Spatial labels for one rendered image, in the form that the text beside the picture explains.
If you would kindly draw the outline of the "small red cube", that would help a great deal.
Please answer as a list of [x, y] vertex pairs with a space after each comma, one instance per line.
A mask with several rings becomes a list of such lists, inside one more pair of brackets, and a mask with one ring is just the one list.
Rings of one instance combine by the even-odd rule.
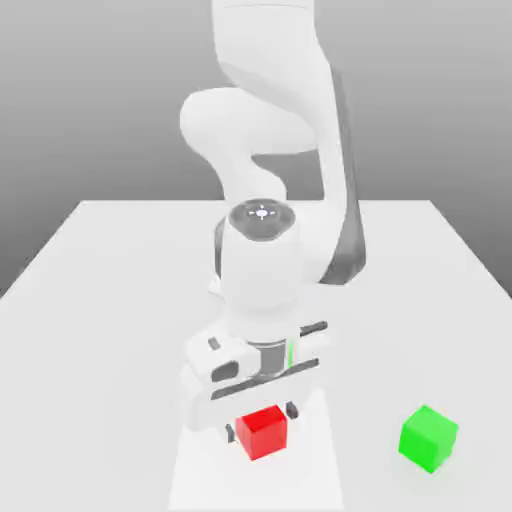
[[237, 418], [235, 432], [251, 461], [287, 447], [287, 418], [278, 405]]

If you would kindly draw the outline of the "small green cube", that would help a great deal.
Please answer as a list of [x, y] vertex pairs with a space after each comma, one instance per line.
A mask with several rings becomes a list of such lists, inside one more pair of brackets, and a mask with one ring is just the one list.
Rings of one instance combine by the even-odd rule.
[[402, 425], [398, 452], [433, 474], [450, 457], [459, 425], [422, 405]]

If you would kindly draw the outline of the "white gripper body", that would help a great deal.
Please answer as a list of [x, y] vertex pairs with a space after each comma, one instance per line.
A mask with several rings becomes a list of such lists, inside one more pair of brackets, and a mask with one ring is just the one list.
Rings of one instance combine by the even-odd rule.
[[328, 382], [329, 367], [319, 358], [299, 363], [275, 379], [249, 379], [217, 389], [208, 388], [186, 365], [186, 426], [197, 432], [273, 405], [299, 405]]

